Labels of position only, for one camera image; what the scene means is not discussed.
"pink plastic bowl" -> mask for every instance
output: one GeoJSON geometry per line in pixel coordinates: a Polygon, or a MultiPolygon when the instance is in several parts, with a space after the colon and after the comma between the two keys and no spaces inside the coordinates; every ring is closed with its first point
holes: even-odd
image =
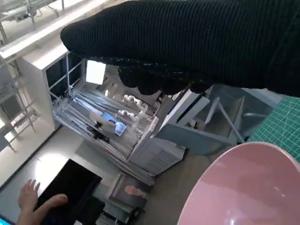
{"type": "Polygon", "coordinates": [[[230,149],[198,180],[178,224],[299,225],[299,163],[264,142],[230,149]]]}

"fingers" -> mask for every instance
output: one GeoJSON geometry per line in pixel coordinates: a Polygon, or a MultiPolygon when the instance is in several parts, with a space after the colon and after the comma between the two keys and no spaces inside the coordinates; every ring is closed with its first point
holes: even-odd
{"type": "Polygon", "coordinates": [[[29,186],[30,186],[30,183],[31,183],[31,180],[28,180],[28,181],[24,184],[24,186],[22,187],[23,192],[27,192],[27,191],[28,191],[29,186]]]}
{"type": "Polygon", "coordinates": [[[29,191],[34,189],[34,185],[36,184],[36,180],[33,180],[29,185],[29,191]]]}
{"type": "Polygon", "coordinates": [[[35,191],[38,191],[38,189],[39,189],[39,186],[41,185],[41,183],[39,182],[39,183],[37,183],[37,185],[36,185],[36,188],[34,189],[35,191]]]}
{"type": "Polygon", "coordinates": [[[28,180],[28,181],[26,182],[26,184],[24,184],[24,186],[21,188],[20,194],[24,194],[24,193],[26,193],[27,191],[30,191],[30,190],[38,191],[38,189],[39,189],[41,183],[38,183],[38,184],[34,187],[35,183],[36,183],[36,180],[28,180]]]}

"cutting mat grid lines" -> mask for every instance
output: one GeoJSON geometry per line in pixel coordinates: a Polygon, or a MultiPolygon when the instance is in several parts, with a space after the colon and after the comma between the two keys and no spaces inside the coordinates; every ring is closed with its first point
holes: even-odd
{"type": "Polygon", "coordinates": [[[248,142],[268,142],[300,162],[300,98],[284,97],[248,142]]]}

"floor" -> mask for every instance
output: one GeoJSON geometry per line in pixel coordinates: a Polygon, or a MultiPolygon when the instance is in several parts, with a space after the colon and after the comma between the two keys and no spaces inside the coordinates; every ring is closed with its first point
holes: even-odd
{"type": "Polygon", "coordinates": [[[183,161],[157,178],[145,213],[136,225],[176,225],[189,193],[209,165],[206,157],[188,151],[183,161]]]}

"light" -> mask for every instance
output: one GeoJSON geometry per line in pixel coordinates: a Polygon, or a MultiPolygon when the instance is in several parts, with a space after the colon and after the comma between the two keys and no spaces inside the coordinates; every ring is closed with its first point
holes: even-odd
{"type": "Polygon", "coordinates": [[[88,61],[86,69],[86,82],[103,84],[106,64],[95,61],[88,61]]]}

